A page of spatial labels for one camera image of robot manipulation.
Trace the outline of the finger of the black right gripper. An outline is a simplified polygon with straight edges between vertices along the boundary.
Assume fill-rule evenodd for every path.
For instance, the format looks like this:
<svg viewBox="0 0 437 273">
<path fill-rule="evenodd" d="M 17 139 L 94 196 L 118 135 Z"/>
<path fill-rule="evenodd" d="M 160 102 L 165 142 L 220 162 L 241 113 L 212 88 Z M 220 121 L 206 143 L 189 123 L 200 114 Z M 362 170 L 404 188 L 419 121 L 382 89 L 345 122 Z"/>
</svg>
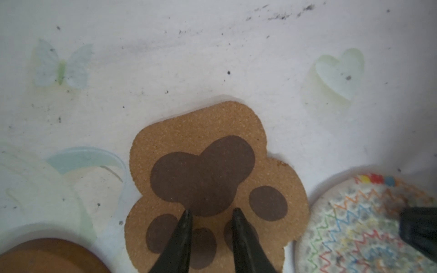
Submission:
<svg viewBox="0 0 437 273">
<path fill-rule="evenodd" d="M 437 262 L 437 208 L 405 208 L 399 215 L 399 236 L 428 259 Z"/>
</svg>

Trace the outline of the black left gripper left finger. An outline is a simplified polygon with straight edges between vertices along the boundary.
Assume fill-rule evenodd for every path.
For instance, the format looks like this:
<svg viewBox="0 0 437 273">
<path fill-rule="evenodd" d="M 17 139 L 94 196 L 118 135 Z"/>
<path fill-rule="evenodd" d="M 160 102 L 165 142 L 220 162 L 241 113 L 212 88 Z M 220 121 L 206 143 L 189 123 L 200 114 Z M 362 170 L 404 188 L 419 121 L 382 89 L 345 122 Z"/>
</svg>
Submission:
<svg viewBox="0 0 437 273">
<path fill-rule="evenodd" d="M 192 230 L 192 212 L 190 209 L 186 209 L 149 273 L 188 273 L 190 270 Z"/>
</svg>

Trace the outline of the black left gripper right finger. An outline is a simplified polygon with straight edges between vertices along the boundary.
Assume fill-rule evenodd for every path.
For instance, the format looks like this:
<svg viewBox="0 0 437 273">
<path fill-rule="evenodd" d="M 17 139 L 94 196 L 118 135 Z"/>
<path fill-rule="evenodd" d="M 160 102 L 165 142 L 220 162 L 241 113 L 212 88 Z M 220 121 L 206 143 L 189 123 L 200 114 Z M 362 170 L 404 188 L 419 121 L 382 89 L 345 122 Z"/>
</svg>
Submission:
<svg viewBox="0 0 437 273">
<path fill-rule="evenodd" d="M 236 273 L 276 273 L 240 208 L 233 209 L 232 246 Z"/>
</svg>

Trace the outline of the white multicolour woven coaster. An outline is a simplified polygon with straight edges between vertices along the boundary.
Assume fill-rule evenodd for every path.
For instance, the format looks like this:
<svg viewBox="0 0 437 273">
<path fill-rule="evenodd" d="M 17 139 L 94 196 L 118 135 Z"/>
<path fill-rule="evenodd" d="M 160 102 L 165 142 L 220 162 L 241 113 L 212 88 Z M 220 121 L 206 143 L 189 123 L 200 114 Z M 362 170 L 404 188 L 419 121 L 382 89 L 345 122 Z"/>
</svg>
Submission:
<svg viewBox="0 0 437 273">
<path fill-rule="evenodd" d="M 405 208 L 435 207 L 436 196 L 395 176 L 361 174 L 314 203 L 295 247 L 299 273 L 434 273 L 437 265 L 399 236 Z"/>
</svg>

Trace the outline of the cork paw print coaster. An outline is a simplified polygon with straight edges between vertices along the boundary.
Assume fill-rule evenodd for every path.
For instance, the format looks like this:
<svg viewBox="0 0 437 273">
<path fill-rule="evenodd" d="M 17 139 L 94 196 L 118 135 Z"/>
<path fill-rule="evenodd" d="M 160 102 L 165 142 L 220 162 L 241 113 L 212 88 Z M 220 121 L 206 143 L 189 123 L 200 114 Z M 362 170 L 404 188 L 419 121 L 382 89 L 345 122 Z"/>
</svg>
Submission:
<svg viewBox="0 0 437 273">
<path fill-rule="evenodd" d="M 125 240 L 140 272 L 150 271 L 182 213 L 193 214 L 190 270 L 232 273 L 232 212 L 240 208 L 276 272 L 285 247 L 305 231 L 309 207 L 297 173 L 267 154 L 263 125 L 248 106 L 222 102 L 142 129 L 130 173 L 141 198 Z"/>
</svg>

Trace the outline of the round dark wooden coaster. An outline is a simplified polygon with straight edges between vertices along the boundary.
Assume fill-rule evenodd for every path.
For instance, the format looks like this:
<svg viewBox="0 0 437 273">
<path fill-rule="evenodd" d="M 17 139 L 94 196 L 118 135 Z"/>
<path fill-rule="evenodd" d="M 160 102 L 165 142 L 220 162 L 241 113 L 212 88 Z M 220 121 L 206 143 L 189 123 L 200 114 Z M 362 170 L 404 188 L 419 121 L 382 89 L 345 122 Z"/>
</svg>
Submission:
<svg viewBox="0 0 437 273">
<path fill-rule="evenodd" d="M 108 273 L 99 257 L 71 241 L 42 238 L 1 254 L 2 273 Z"/>
</svg>

